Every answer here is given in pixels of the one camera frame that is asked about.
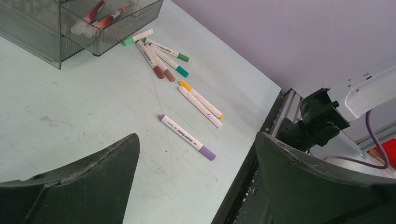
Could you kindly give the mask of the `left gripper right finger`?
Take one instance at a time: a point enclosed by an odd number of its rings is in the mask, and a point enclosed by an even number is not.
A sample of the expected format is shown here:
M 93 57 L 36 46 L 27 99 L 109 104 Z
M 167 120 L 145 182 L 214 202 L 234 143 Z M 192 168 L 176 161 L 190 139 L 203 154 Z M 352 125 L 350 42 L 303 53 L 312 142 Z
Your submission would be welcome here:
M 276 224 L 395 223 L 395 179 L 330 164 L 264 132 L 255 147 Z

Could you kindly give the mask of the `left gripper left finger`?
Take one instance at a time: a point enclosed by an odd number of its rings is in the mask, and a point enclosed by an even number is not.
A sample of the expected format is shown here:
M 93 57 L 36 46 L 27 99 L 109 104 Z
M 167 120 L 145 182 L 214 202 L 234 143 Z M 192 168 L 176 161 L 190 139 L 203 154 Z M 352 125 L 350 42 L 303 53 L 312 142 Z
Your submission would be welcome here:
M 0 185 L 3 224 L 123 223 L 140 154 L 137 134 L 27 180 Z

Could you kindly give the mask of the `smoky transparent drawer cabinet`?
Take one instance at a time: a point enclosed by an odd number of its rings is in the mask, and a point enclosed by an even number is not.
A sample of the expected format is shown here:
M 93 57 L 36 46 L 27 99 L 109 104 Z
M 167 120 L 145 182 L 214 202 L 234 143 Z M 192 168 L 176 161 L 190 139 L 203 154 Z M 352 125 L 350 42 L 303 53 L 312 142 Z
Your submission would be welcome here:
M 91 21 L 101 21 L 120 7 L 126 10 L 90 38 L 71 28 L 99 0 L 3 0 L 0 34 L 3 38 L 60 69 L 63 61 L 82 50 L 101 56 L 155 20 L 161 0 L 107 0 Z

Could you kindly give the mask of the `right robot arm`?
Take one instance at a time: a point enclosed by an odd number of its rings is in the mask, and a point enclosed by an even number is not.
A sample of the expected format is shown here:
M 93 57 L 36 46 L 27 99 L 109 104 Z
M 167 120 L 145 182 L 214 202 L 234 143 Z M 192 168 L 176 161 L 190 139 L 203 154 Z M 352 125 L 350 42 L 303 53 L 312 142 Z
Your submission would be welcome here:
M 391 65 L 321 88 L 301 101 L 299 121 L 283 120 L 277 139 L 300 151 L 322 147 L 352 121 L 395 99 L 395 84 L 396 67 Z

